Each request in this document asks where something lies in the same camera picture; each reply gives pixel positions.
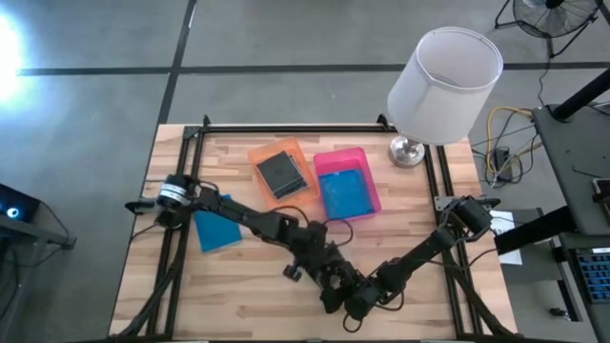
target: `yellow cable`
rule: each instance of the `yellow cable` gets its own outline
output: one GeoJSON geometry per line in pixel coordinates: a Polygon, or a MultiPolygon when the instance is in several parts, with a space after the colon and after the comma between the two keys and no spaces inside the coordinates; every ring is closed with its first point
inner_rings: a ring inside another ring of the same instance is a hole
{"type": "Polygon", "coordinates": [[[494,168],[494,166],[492,166],[492,163],[491,163],[491,152],[492,152],[492,119],[494,118],[494,114],[496,114],[496,112],[500,111],[500,110],[514,111],[516,113],[523,114],[523,115],[525,115],[525,116],[527,116],[529,118],[532,118],[532,113],[530,111],[522,110],[522,109],[517,109],[517,108],[513,108],[513,107],[496,107],[495,109],[493,109],[489,113],[489,116],[487,116],[487,157],[486,157],[487,161],[486,162],[487,162],[487,168],[491,172],[496,172],[496,169],[494,168]]]}

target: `blue cloth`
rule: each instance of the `blue cloth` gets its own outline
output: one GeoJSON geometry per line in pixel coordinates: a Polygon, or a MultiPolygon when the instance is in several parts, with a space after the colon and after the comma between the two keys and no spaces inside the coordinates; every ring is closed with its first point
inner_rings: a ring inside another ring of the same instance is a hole
{"type": "Polygon", "coordinates": [[[345,219],[375,211],[361,170],[332,172],[318,179],[329,219],[345,219]]]}
{"type": "MultiPolygon", "coordinates": [[[[223,195],[222,197],[231,199],[230,195],[223,195]]],[[[197,227],[202,252],[210,252],[241,240],[241,232],[237,223],[218,214],[204,211],[196,212],[194,214],[194,224],[197,227]]]]}

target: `concrete floor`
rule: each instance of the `concrete floor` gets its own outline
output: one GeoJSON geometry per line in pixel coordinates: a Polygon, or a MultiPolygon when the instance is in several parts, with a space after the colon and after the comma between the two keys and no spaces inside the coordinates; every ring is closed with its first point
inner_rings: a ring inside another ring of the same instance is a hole
{"type": "MultiPolygon", "coordinates": [[[[518,28],[493,30],[502,3],[199,0],[182,65],[400,64],[424,32],[442,26],[486,34],[507,63],[545,62],[543,41],[518,28]]],[[[0,16],[18,36],[20,68],[169,67],[187,4],[3,0],[0,16]]],[[[511,19],[511,11],[504,16],[511,19]]],[[[601,18],[554,62],[609,61],[609,31],[601,18]]],[[[543,98],[561,102],[600,72],[551,70],[543,98]]],[[[538,106],[541,74],[505,71],[471,131],[471,141],[485,139],[490,109],[538,106]]],[[[198,123],[203,113],[215,123],[372,122],[385,112],[396,78],[393,71],[181,75],[168,122],[198,123]]],[[[101,338],[110,325],[132,233],[133,217],[123,203],[140,192],[168,76],[22,76],[16,81],[12,94],[0,100],[5,143],[0,182],[45,199],[78,242],[74,251],[38,268],[30,306],[15,337],[20,342],[101,338]]],[[[502,117],[494,123],[495,132],[502,117]]],[[[525,119],[516,118],[509,130],[525,125],[525,119]]],[[[502,144],[516,149],[533,135],[533,129],[524,131],[502,144]]],[[[483,184],[488,194],[502,199],[502,208],[551,211],[563,205],[544,150],[534,156],[536,165],[520,184],[502,190],[483,184]]],[[[554,285],[523,287],[507,281],[522,333],[595,341],[588,323],[567,323],[546,314],[550,304],[560,305],[554,285]]]]}

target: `white paper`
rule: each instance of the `white paper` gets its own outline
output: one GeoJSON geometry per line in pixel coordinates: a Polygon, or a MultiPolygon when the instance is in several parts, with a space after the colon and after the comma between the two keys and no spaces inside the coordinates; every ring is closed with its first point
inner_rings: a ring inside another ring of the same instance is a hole
{"type": "MultiPolygon", "coordinates": [[[[494,217],[492,220],[492,230],[496,234],[503,234],[515,228],[511,212],[489,211],[489,213],[494,217]]],[[[521,252],[519,250],[507,252],[499,257],[499,263],[520,266],[523,264],[521,252]]]]}

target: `pink plastic container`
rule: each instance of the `pink plastic container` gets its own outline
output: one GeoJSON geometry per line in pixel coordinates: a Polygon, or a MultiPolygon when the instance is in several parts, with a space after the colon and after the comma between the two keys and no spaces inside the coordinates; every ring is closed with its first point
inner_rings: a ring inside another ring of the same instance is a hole
{"type": "MultiPolygon", "coordinates": [[[[314,155],[314,165],[315,173],[317,174],[318,179],[320,179],[320,182],[322,181],[322,177],[329,174],[352,170],[361,171],[366,184],[366,190],[368,191],[369,198],[371,200],[371,205],[373,206],[373,212],[346,218],[364,218],[381,211],[379,195],[377,194],[375,182],[373,181],[373,176],[371,175],[371,169],[369,168],[369,163],[366,159],[366,153],[362,148],[350,148],[340,151],[317,153],[314,155]]],[[[329,219],[333,219],[329,215],[328,199],[326,198],[326,196],[329,195],[324,193],[323,195],[325,197],[324,202],[326,215],[329,219]]]]}

